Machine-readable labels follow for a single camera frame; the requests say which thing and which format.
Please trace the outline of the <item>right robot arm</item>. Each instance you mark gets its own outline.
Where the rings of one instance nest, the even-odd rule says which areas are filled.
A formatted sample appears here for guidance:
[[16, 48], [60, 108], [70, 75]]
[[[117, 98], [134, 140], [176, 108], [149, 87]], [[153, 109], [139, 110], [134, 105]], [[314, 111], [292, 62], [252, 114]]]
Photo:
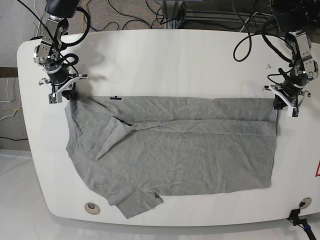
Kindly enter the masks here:
[[[34, 62], [42, 67], [48, 78], [39, 81], [40, 85], [49, 88], [48, 101], [50, 104], [61, 103], [63, 98], [76, 100], [78, 94], [76, 83], [88, 78], [86, 74], [80, 74], [75, 68], [79, 57], [74, 53], [62, 55], [62, 51], [80, 44], [88, 35], [91, 26], [89, 13], [79, 6], [78, 0], [48, 0], [44, 11], [50, 14], [46, 23], [37, 16], [36, 19], [43, 26], [42, 40], [35, 48]], [[66, 43], [62, 41], [69, 28], [68, 19], [73, 18], [75, 12], [81, 12], [87, 26], [83, 35], [76, 41]]]

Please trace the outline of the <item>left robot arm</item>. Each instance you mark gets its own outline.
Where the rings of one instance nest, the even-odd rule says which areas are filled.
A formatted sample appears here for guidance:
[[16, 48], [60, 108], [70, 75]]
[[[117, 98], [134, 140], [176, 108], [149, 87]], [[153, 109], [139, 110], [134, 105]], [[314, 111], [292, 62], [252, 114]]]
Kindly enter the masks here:
[[[263, 23], [258, 34], [271, 50], [288, 63], [290, 69], [284, 71], [279, 68], [277, 76], [282, 76], [284, 81], [273, 81], [271, 85], [264, 86], [264, 90], [274, 93], [275, 110], [286, 108], [289, 117], [297, 118], [300, 116], [303, 100], [311, 96], [304, 88], [315, 80], [320, 72], [311, 53], [312, 41], [305, 32], [309, 22], [317, 19], [320, 9], [314, 0], [271, 0], [269, 6], [272, 18]], [[290, 50], [291, 57], [286, 57], [268, 39], [269, 25], [276, 26], [285, 34], [282, 40]]]

